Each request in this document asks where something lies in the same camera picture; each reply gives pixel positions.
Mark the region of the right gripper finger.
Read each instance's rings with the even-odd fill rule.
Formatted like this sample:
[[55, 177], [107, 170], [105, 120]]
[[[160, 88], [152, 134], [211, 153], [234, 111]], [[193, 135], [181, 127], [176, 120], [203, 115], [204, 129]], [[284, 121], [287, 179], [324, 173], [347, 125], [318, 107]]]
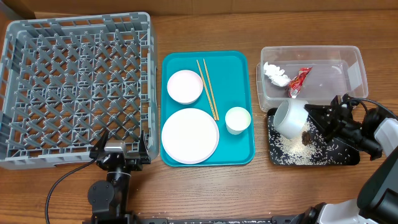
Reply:
[[325, 113], [331, 113], [333, 111], [333, 107], [330, 105], [311, 105], [311, 104], [306, 104], [305, 109], [309, 113], [320, 113], [320, 114], [325, 114]]
[[318, 113], [314, 110], [310, 110], [308, 115], [325, 140], [332, 140], [333, 128], [330, 119], [325, 114]]

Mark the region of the red snack wrapper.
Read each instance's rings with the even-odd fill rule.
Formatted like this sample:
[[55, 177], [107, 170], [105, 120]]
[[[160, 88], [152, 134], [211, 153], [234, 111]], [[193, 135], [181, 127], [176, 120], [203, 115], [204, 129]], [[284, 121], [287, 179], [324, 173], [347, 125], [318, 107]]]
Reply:
[[296, 98], [299, 95], [303, 83], [311, 71], [312, 67], [303, 67], [298, 71], [298, 75], [290, 81], [288, 84], [288, 96], [290, 98]]

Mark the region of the brown mushroom piece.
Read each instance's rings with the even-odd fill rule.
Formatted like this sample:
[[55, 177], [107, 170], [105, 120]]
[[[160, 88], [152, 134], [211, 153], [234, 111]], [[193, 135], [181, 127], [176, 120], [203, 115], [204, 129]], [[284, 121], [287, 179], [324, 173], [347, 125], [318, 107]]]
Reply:
[[302, 133], [302, 144], [307, 146], [312, 143], [311, 134], [308, 131]]

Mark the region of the grey-green bowl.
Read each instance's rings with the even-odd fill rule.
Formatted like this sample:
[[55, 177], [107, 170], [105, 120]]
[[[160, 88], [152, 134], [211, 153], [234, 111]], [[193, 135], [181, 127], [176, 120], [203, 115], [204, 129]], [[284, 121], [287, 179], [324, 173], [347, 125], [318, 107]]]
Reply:
[[308, 111], [305, 100], [289, 98], [283, 101], [274, 115], [273, 125], [275, 130], [287, 139], [297, 137], [307, 122]]

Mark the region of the pink small bowl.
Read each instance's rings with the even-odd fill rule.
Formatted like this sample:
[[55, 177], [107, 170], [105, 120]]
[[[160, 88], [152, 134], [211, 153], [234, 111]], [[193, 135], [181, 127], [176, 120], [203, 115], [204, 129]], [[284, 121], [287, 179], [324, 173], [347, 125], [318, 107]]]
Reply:
[[177, 103], [188, 105], [195, 102], [203, 91], [203, 82], [194, 71], [175, 72], [167, 82], [167, 92]]

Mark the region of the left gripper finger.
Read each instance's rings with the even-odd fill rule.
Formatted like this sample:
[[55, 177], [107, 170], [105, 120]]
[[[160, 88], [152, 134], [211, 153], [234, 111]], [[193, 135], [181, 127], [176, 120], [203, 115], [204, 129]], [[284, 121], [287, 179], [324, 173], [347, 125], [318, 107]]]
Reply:
[[151, 158], [148, 153], [148, 148], [145, 140], [145, 133], [144, 131], [141, 131], [141, 135], [139, 138], [139, 149], [138, 149], [139, 157], [141, 160], [142, 164], [150, 164], [151, 163]]
[[98, 142], [90, 149], [90, 158], [98, 158], [99, 154], [104, 152], [104, 147], [108, 141], [109, 131], [105, 130]]

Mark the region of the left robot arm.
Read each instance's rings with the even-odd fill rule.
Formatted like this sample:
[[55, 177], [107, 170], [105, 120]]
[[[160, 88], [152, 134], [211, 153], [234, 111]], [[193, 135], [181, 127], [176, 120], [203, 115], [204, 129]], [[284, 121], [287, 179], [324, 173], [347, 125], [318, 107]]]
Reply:
[[127, 210], [132, 171], [141, 171], [150, 164], [144, 133], [139, 136], [138, 151], [129, 156], [124, 141], [109, 141], [105, 131], [91, 148], [90, 158], [107, 172], [106, 180], [95, 182], [88, 190], [92, 207], [91, 223], [139, 223], [139, 218]]

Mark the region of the pale green cup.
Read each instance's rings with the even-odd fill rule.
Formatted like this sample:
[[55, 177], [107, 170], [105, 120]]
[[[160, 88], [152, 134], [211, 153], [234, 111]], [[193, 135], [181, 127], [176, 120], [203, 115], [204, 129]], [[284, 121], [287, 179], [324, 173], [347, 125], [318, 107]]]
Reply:
[[225, 115], [226, 128], [230, 134], [238, 135], [251, 124], [251, 115], [242, 107], [233, 107]]

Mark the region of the white tissue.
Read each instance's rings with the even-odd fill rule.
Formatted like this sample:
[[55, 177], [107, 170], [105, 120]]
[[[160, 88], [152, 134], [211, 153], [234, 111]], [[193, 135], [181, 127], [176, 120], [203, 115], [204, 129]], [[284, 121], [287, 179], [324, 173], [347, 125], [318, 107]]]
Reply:
[[263, 65], [263, 70], [264, 70], [265, 76], [271, 80], [271, 83], [273, 85], [276, 85], [279, 87], [285, 87], [291, 81], [291, 79], [285, 74], [285, 70], [281, 69], [277, 65], [270, 64], [269, 62], [266, 62]]

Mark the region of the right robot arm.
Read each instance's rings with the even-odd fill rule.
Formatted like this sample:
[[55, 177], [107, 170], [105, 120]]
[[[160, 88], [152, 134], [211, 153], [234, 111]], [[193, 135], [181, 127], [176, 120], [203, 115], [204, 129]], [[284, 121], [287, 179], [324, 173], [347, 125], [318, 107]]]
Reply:
[[397, 223], [397, 115], [374, 101], [365, 109], [362, 122], [352, 110], [364, 106], [366, 98], [336, 96], [328, 106], [306, 104], [310, 119], [326, 141], [338, 138], [384, 162], [361, 188], [356, 199], [342, 203], [319, 203], [297, 215], [292, 223]]

